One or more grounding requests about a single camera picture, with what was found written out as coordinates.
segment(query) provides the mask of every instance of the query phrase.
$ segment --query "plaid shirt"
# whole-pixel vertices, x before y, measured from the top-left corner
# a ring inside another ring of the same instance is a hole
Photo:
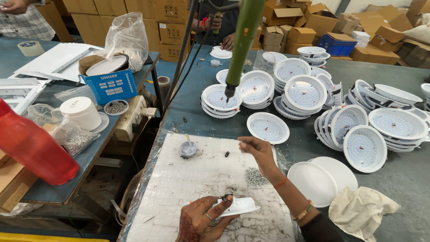
[[[9,0],[0,0],[0,4]],[[10,37],[27,39],[52,40],[55,35],[53,28],[46,22],[34,4],[27,8],[27,12],[20,15],[0,13],[0,33]]]

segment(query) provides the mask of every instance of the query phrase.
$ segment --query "blue box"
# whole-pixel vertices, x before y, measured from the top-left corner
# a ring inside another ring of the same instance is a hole
[[[130,68],[89,77],[81,74],[79,77],[91,88],[99,105],[116,99],[137,96],[136,85]]]

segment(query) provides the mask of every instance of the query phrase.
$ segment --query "white plastic jar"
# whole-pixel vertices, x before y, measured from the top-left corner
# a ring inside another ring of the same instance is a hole
[[[101,117],[91,99],[86,96],[74,97],[60,106],[63,115],[69,115],[70,120],[79,122],[85,130],[94,130],[101,124]]]

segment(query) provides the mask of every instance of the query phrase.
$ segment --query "red thread bracelet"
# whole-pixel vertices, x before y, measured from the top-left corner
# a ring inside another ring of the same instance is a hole
[[[206,25],[205,25],[205,21],[206,20],[208,20],[209,18],[203,18],[203,20],[202,20],[202,25],[203,25],[203,30],[204,31],[207,31],[207,29],[206,29]]]
[[[280,182],[278,185],[276,185],[276,186],[273,186],[273,188],[274,189],[276,189],[276,188],[278,188],[278,187],[280,187],[280,186],[282,186],[286,181],[287,181],[287,177],[285,177],[283,180],[282,180],[282,182]]]

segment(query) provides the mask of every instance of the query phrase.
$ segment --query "person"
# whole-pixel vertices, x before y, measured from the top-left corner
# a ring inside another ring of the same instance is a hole
[[[60,41],[35,6],[44,4],[45,0],[0,0],[0,34]]]
[[[307,200],[278,169],[269,142],[255,137],[239,137],[238,140],[241,141],[239,149],[254,156],[261,174],[274,186],[290,209],[306,242],[343,241],[331,222],[323,217],[312,206],[312,202]],[[232,201],[233,197],[229,195],[220,204],[212,207],[217,202],[217,197],[204,197],[184,206],[181,210],[176,242],[213,242],[219,239],[230,222],[239,215],[225,216],[215,226],[209,224],[229,208]]]
[[[225,6],[228,6],[234,3],[237,3],[237,1],[227,1]],[[222,43],[221,45],[222,49],[233,51],[234,38],[236,36],[235,34],[236,25],[237,25],[237,20],[239,18],[239,10],[236,9],[233,11],[216,13],[213,15],[211,14],[211,8],[208,5],[203,4],[201,7],[202,11],[200,12],[200,19],[197,19],[199,16],[199,9],[200,9],[200,3],[197,4],[197,10],[194,13],[194,20],[191,26],[191,30],[196,32],[195,38],[197,39],[197,43],[201,43],[201,41],[203,40],[203,37],[206,34],[206,31],[208,30],[207,28],[209,28],[210,21],[211,19],[213,19],[213,24],[211,29],[219,30],[219,34],[215,39],[214,35],[210,33],[205,43],[203,44],[214,45],[214,43],[216,43],[216,45],[219,45],[219,43]]]

